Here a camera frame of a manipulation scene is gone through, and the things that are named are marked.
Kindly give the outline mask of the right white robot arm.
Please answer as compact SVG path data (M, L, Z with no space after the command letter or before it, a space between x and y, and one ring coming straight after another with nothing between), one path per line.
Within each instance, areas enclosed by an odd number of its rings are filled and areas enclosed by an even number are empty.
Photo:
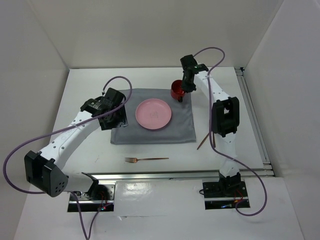
M219 154L219 181L214 190L220 196L233 195L241 185L236 155L236 132L240 124L240 102L226 93L209 73L205 64L198 63L193 55L180 59L183 69L181 89L185 93L201 90L210 102L210 133L214 149Z

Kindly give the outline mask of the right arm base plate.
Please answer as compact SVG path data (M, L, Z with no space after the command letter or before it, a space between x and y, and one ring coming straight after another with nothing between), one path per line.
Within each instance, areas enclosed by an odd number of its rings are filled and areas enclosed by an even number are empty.
M250 208L250 201L244 181L237 188L223 192L218 182L203 182L199 194L204 197L206 210Z

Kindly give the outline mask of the copper fork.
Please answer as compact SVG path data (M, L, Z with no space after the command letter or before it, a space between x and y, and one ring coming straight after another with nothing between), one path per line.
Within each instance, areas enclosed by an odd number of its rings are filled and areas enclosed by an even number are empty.
M137 163L139 161L155 161L155 160L168 160L168 157L153 157L153 158L136 158L136 157L126 157L124 161L126 163Z

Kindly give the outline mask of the red mug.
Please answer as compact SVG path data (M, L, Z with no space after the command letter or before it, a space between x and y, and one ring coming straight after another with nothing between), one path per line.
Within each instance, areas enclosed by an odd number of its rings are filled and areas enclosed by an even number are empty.
M183 102L186 92L182 89L182 80L177 79L171 84L170 95L179 103Z

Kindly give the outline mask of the copper spoon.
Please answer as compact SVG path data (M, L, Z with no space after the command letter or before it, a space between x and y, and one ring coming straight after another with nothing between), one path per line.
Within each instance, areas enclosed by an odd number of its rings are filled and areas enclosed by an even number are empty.
M211 133L212 133L212 145L214 148L216 148L215 134L213 132Z

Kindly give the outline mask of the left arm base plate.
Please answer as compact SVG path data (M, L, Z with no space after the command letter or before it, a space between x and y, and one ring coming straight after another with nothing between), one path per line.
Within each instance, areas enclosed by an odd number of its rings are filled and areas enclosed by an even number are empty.
M75 196L69 195L67 212L78 212L76 200L79 202L81 212L84 213L97 212L98 208L102 208L102 212L113 212L115 190L115 181L102 181L102 184L98 184L97 190L95 190L93 195L89 195L87 192L76 191Z

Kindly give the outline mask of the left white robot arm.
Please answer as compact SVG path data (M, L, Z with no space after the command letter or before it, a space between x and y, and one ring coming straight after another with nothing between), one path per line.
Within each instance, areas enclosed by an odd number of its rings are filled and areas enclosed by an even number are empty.
M123 103L126 96L109 88L97 98L90 98L81 107L70 129L38 152L29 151L24 157L26 180L51 197L62 192L81 192L88 200L97 197L104 187L85 172L63 173L73 152L95 130L102 131L128 125Z

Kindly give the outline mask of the pink plate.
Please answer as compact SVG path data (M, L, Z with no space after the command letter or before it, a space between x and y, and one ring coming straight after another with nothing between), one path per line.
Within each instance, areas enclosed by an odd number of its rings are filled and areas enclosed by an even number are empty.
M165 101L150 98L138 105L135 118L141 127L147 130L159 130L170 122L172 110Z

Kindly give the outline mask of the copper knife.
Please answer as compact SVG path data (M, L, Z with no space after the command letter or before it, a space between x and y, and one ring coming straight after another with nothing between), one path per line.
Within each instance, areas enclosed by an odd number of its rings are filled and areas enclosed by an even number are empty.
M207 138L209 137L210 133L208 133L203 140L200 142L200 144L198 145L196 150L199 150L201 148L201 146L205 143L205 141L207 140Z

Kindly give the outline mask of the grey cloth placemat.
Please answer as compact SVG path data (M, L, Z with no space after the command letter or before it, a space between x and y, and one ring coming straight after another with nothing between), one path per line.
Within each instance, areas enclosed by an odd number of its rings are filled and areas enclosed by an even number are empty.
M151 130L137 122L136 109L148 99L160 99L169 105L171 119L163 128ZM125 111L128 126L111 130L110 143L113 145L185 144L196 141L190 94L178 102L171 97L169 89L134 88L125 104Z

